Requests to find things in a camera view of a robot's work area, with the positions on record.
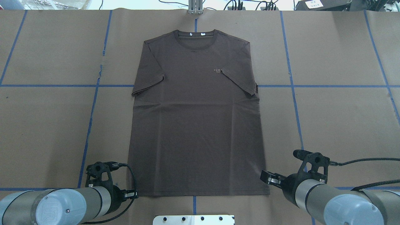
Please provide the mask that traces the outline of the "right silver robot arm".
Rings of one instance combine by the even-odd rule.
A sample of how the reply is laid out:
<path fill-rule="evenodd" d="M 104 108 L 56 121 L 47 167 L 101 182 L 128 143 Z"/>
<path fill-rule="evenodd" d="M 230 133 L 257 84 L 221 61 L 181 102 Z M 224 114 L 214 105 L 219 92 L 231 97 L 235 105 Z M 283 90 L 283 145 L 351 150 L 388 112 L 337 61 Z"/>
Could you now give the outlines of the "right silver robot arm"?
<path fill-rule="evenodd" d="M 340 190 L 320 180 L 262 171 L 260 179 L 280 188 L 287 201 L 324 225 L 398 225 L 398 191 Z"/>

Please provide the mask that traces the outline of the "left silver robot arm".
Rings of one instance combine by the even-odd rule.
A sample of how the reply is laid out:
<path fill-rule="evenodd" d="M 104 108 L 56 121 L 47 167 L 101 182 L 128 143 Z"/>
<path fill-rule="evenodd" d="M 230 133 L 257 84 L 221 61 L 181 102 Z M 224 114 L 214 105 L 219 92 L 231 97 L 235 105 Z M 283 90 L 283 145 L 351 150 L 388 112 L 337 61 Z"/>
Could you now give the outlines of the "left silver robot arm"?
<path fill-rule="evenodd" d="M 2 225 L 93 225 L 110 222 L 123 215 L 98 221 L 121 206 L 138 198 L 136 189 L 110 190 L 102 186 L 85 188 L 20 191 L 1 200 Z"/>

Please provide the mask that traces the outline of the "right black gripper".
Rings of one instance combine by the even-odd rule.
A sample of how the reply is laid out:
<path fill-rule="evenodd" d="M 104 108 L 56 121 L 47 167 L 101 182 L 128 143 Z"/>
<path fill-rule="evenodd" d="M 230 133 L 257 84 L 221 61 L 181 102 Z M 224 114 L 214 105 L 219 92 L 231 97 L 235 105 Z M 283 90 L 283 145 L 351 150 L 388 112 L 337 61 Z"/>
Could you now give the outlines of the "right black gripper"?
<path fill-rule="evenodd" d="M 302 182 L 301 177 L 299 177 L 297 173 L 284 178 L 278 173 L 272 173 L 266 170 L 261 171 L 260 179 L 261 181 L 267 181 L 268 185 L 281 187 L 283 195 L 287 200 L 295 200 L 296 190 Z"/>

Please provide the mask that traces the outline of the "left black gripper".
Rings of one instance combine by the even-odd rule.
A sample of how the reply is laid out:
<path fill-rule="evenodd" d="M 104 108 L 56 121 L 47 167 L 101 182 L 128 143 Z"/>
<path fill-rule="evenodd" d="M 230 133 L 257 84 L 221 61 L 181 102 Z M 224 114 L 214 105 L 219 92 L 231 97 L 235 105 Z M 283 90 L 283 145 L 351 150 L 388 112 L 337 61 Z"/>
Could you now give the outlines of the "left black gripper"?
<path fill-rule="evenodd" d="M 113 194 L 112 194 L 112 209 L 113 210 L 119 209 L 121 204 L 128 199 L 133 200 L 133 199 L 138 198 L 137 189 L 125 190 L 124 193 L 117 186 L 113 186 L 112 189 L 113 189 Z"/>

